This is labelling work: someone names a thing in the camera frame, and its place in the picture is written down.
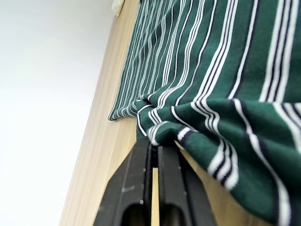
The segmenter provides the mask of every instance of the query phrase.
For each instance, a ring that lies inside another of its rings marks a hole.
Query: black clamp
[[[94,226],[151,226],[152,169],[158,168],[162,226],[215,226],[202,181],[176,145],[136,142],[109,180]]]

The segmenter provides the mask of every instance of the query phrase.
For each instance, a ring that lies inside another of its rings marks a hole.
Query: white wall
[[[0,226],[56,226],[98,80],[111,0],[0,0]]]

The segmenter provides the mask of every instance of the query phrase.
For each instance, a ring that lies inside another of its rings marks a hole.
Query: wood grain
[[[135,118],[108,121],[107,117],[114,104],[137,7],[138,0],[126,0],[120,17],[113,22],[87,127],[63,208],[61,226],[93,225],[108,180],[135,143]],[[269,225],[245,211],[187,152],[183,153],[203,180],[218,225]],[[153,194],[158,195],[158,184],[154,184]],[[153,205],[158,208],[158,199],[153,199]],[[152,225],[157,226],[158,211],[153,213]]]

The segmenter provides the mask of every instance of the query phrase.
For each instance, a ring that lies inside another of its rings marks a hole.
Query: wooden surface
[[[108,121],[107,117],[114,104],[137,7],[138,0],[126,0],[120,17],[114,20],[86,131],[63,208],[61,226],[93,225],[108,180],[135,143],[135,118]],[[203,180],[218,225],[268,225],[247,213],[185,151],[184,156]],[[157,176],[154,174],[154,181],[157,181]],[[153,194],[157,196],[158,184],[155,183],[153,186]],[[153,205],[158,208],[158,199],[153,199]],[[153,211],[152,225],[158,225],[157,210]]]

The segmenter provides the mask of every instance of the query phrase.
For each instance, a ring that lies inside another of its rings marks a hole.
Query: green towel
[[[109,120],[178,141],[247,210],[301,225],[298,0],[142,0]]]

